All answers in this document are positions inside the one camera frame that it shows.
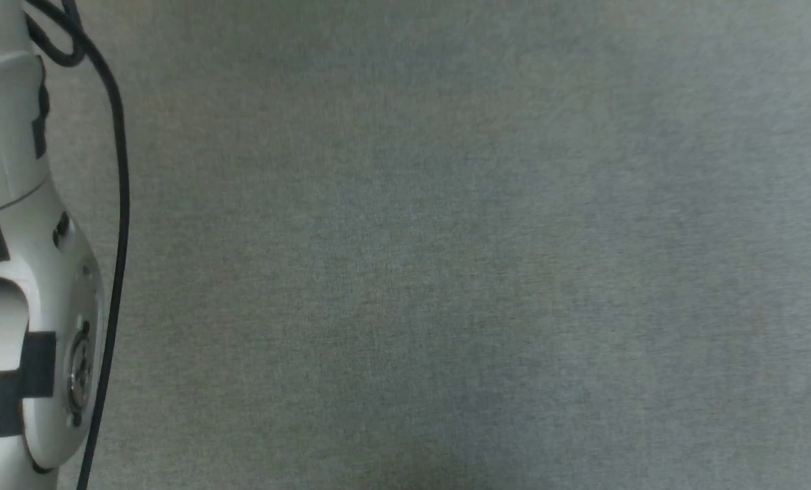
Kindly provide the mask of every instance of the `gray carpet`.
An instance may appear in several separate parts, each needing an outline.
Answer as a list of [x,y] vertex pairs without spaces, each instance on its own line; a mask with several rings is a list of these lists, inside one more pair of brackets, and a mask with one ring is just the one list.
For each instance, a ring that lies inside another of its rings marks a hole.
[[811,0],[79,3],[93,488],[811,490]]

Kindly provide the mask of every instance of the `gray fabric surface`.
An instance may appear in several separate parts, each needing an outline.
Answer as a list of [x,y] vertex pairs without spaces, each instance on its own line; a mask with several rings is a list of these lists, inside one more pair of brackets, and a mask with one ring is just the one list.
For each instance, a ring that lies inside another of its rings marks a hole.
[[811,0],[80,4],[93,488],[811,490]]

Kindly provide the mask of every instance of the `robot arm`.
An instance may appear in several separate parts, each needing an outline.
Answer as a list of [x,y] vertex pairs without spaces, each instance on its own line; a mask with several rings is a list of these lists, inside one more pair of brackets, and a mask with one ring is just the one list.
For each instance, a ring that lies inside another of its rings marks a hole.
[[[113,338],[104,344],[106,308],[97,261],[50,177],[44,140],[48,98],[44,68],[31,43],[33,25],[28,27],[21,0],[0,0],[0,488],[4,490],[53,490],[57,468],[78,451],[89,432],[95,442],[101,416],[95,409],[104,399],[113,348]],[[91,49],[96,68],[108,71],[92,44]],[[123,179],[126,153],[119,96],[115,102]],[[128,205],[122,201],[119,280],[112,291],[109,336],[123,281]],[[91,441],[89,447],[92,455]],[[85,464],[89,470],[87,458]],[[82,477],[86,485],[84,466]]]

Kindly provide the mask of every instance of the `white plastic casing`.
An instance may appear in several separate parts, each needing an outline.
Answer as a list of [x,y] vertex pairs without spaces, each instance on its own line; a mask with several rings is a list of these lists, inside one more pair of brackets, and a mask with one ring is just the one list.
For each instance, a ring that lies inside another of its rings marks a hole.
[[[18,369],[27,331],[57,337],[54,396],[23,398],[23,434],[0,438],[2,490],[56,488],[57,468],[87,435],[104,335],[102,282],[90,244],[75,220],[62,239],[52,236],[66,209],[47,157],[35,154],[32,121],[40,110],[42,74],[22,2],[0,0],[0,233],[9,252],[0,261],[1,284],[8,286],[0,288],[0,370]],[[93,370],[90,401],[75,426],[69,372],[85,321]]]
[[0,0],[0,208],[28,195],[50,173],[35,158],[31,130],[42,74],[22,2]]

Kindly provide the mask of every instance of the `black cable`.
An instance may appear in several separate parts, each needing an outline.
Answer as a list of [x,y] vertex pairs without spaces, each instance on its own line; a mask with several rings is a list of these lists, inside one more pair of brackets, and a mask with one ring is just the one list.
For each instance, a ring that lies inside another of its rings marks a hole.
[[106,346],[103,350],[102,367],[99,373],[99,387],[97,388],[96,406],[94,406],[91,419],[91,430],[88,433],[87,445],[84,448],[81,473],[78,475],[78,489],[85,490],[91,476],[93,455],[97,449],[99,426],[103,419],[103,406],[106,403],[106,391],[109,388],[109,376],[112,374],[112,359],[115,351],[115,335],[118,332],[118,314],[121,304],[121,293],[124,289],[124,271],[127,261],[127,239],[130,233],[130,170],[127,164],[127,140],[124,121],[124,103],[118,89],[118,82],[112,70],[100,54],[97,46],[84,33],[84,29],[76,24],[66,13],[57,9],[47,0],[27,0],[47,15],[61,29],[66,31],[81,49],[87,53],[87,58],[97,70],[99,77],[106,86],[109,102],[112,105],[112,124],[115,133],[115,152],[118,159],[118,194],[120,197],[120,217],[118,223],[118,252],[115,259],[115,274],[112,281],[112,303],[109,305],[109,323],[106,331]]
[[[78,15],[78,7],[76,7],[75,0],[63,0],[62,4],[63,13],[65,13],[68,18],[72,19],[72,22],[75,22],[78,27],[82,27],[81,15]],[[51,61],[57,63],[57,65],[72,68],[73,66],[78,66],[82,60],[84,60],[84,50],[80,44],[76,43],[75,37],[72,37],[72,53],[66,54],[54,46],[54,43],[48,38],[48,34],[45,34],[45,30],[26,13],[25,18],[27,19],[29,37]]]

